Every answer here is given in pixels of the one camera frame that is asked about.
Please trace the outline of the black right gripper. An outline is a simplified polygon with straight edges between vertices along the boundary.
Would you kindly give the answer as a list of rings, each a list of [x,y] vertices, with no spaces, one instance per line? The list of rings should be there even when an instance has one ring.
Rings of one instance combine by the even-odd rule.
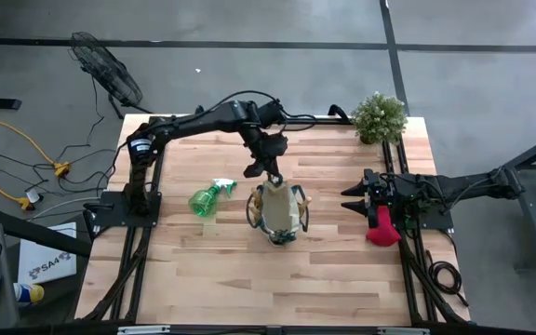
[[[350,209],[369,220],[376,220],[378,209],[391,209],[394,203],[394,188],[390,181],[370,168],[364,170],[363,182],[341,191],[343,196],[364,196],[355,202],[343,202],[341,206]]]

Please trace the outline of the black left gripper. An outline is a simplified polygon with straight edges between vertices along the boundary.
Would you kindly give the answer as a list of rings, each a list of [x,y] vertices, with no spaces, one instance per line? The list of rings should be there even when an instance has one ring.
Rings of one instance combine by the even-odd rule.
[[[281,185],[284,178],[280,173],[276,158],[283,155],[287,150],[288,138],[281,133],[268,134],[257,131],[248,140],[248,148],[251,156],[256,161],[265,161],[264,171],[266,172],[267,180],[274,185]]]

